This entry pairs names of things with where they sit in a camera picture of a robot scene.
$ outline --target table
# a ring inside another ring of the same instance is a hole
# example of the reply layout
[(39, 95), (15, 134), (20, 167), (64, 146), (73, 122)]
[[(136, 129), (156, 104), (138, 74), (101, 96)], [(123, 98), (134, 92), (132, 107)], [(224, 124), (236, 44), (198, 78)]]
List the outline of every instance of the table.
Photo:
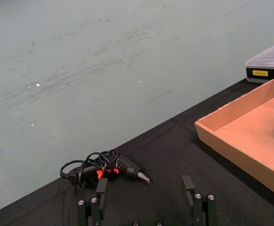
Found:
[[(145, 169), (151, 184), (109, 182), (105, 225), (158, 218), (184, 222), (181, 175), (190, 175), (197, 191), (216, 196), (220, 225), (273, 226), (274, 193), (202, 143), (194, 127), (198, 118), (257, 86), (242, 80), (118, 147)], [(77, 201), (94, 194), (95, 189), (74, 188), (59, 178), (1, 209), (0, 226), (75, 226)]]

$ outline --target open cardboard tray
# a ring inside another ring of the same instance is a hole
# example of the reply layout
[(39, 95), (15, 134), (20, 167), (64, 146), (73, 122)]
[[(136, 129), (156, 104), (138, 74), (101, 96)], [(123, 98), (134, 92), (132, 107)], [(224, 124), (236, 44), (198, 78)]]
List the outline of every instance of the open cardboard tray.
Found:
[(274, 80), (195, 126), (200, 140), (274, 191)]

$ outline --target bolt head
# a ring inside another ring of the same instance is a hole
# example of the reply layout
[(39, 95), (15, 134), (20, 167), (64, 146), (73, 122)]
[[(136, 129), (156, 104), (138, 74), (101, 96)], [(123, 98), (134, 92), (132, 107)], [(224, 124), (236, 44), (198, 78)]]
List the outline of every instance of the bolt head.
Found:
[(83, 200), (79, 200), (78, 201), (78, 205), (82, 206), (84, 204), (84, 201)]
[(197, 199), (200, 199), (202, 196), (200, 194), (195, 194), (194, 195)]
[(163, 226), (163, 222), (162, 221), (157, 221), (156, 226)]
[(208, 199), (210, 199), (210, 200), (214, 200), (215, 199), (215, 197), (213, 196), (213, 195), (208, 195)]

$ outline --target scratch mark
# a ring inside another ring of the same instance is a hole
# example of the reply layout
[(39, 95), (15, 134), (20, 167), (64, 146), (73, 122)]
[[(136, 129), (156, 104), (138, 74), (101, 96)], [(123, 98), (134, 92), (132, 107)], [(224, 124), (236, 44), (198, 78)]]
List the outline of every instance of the scratch mark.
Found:
[(241, 8), (243, 8), (243, 7), (247, 6), (247, 5), (249, 5), (249, 4), (252, 3), (252, 2), (253, 2), (253, 0), (248, 1), (248, 2), (246, 2), (245, 4), (241, 5), (239, 8), (230, 10), (227, 14), (223, 15), (223, 17), (229, 16), (229, 15), (232, 15), (232, 14), (236, 14), (237, 12), (240, 11)]
[(137, 28), (136, 30), (127, 33), (124, 35), (121, 39), (117, 40), (117, 43), (121, 42), (131, 42), (133, 39), (141, 40), (142, 36), (148, 36), (148, 30), (154, 26), (157, 26), (160, 24), (160, 21), (165, 19), (167, 16), (162, 16), (156, 20), (151, 21), (150, 23), (144, 24), (143, 26)]
[(28, 72), (28, 73), (26, 73), (26, 74), (24, 74), (24, 75), (22, 75), (22, 76), (20, 76), (20, 77), (23, 78), (23, 77), (25, 77), (26, 75), (29, 75), (29, 74), (31, 74), (31, 73), (37, 71), (37, 70), (38, 70), (38, 69), (34, 69), (34, 70), (32, 70), (32, 71), (30, 71), (30, 72)]
[(60, 109), (65, 108), (65, 107), (68, 106), (70, 103), (72, 103), (74, 100), (75, 100), (75, 99), (71, 99), (70, 101), (66, 102), (64, 105), (62, 105), (62, 106), (60, 107)]
[(85, 89), (88, 86), (94, 86), (95, 84), (99, 84), (100, 82), (102, 82), (99, 76), (108, 73), (108, 69), (110, 67), (113, 67), (117, 64), (123, 65), (125, 63), (129, 63), (130, 61), (141, 57), (141, 55), (144, 53), (145, 50), (142, 50), (140, 52), (133, 53), (128, 56), (123, 56), (121, 58), (113, 59), (108, 62), (103, 61), (99, 64), (94, 64), (91, 66), (86, 65), (86, 62), (83, 61), (80, 64), (82, 68), (78, 68), (76, 71), (73, 71), (72, 73), (68, 70), (61, 71), (62, 67), (60, 67), (55, 71), (54, 75), (52, 75), (52, 77), (50, 78), (50, 84), (41, 87), (41, 89), (39, 90), (31, 90), (31, 92), (26, 93), (26, 95), (23, 95), (23, 89), (26, 88), (26, 82), (24, 82), (20, 84), (15, 90), (4, 94), (3, 101), (11, 99), (12, 101), (9, 101), (6, 105), (6, 107), (11, 108), (27, 101), (32, 103), (36, 100), (44, 98), (49, 93), (56, 94), (66, 88), (70, 88), (73, 91), (76, 91), (79, 89)]
[(0, 154), (1, 156), (4, 156), (4, 150), (0, 148)]
[(147, 1), (147, 2), (145, 2), (145, 3), (141, 6), (141, 8), (145, 8), (147, 5), (149, 5), (149, 4), (151, 4), (151, 3), (159, 2), (159, 1), (161, 1), (161, 0), (150, 0), (150, 1)]
[(84, 28), (86, 28), (89, 25), (89, 20), (85, 20), (81, 23), (80, 25), (80, 30), (83, 30)]
[(152, 101), (154, 101), (154, 100), (158, 99), (159, 97), (164, 96), (165, 94), (170, 93), (170, 92), (171, 92), (171, 90), (170, 90), (170, 91), (168, 91), (168, 92), (166, 92), (166, 93), (161, 94), (160, 96), (158, 96), (158, 97), (156, 97), (156, 98), (154, 98), (154, 99), (150, 100), (149, 102), (146, 102), (145, 104), (148, 104), (148, 103), (150, 103), (150, 102), (152, 102)]
[(1, 95), (1, 97), (4, 97), (4, 96), (9, 95), (9, 94), (10, 94), (10, 92), (5, 93), (4, 95)]
[(261, 2), (261, 0), (257, 1), (257, 2), (255, 3), (255, 5), (258, 5), (260, 2)]
[(110, 43), (110, 41), (109, 41), (106, 45), (101, 46), (100, 50), (97, 51), (97, 52), (94, 54), (94, 56), (98, 56), (98, 55), (100, 55), (100, 54), (105, 53), (106, 51), (108, 51), (108, 48), (109, 48), (108, 44), (109, 44), (109, 43)]

